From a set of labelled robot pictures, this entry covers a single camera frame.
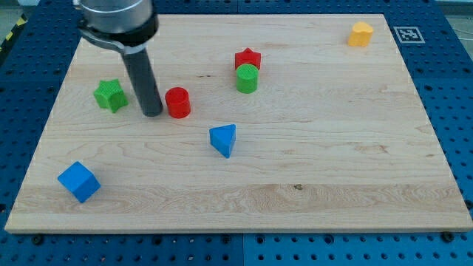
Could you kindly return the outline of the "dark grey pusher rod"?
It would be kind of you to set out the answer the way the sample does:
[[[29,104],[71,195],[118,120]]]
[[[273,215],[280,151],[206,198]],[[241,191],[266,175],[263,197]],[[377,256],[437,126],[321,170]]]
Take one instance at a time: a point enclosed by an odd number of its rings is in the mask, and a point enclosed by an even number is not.
[[[158,116],[163,111],[163,104],[146,48],[121,57],[141,112],[147,117]]]

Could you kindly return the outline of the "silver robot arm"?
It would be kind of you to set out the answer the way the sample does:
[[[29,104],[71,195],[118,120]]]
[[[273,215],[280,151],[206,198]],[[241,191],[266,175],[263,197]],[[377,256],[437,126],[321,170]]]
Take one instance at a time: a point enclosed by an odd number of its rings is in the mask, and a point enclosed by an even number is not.
[[[137,102],[147,117],[158,116],[163,104],[146,50],[159,28],[152,0],[73,0],[81,11],[78,29],[89,43],[121,55]]]

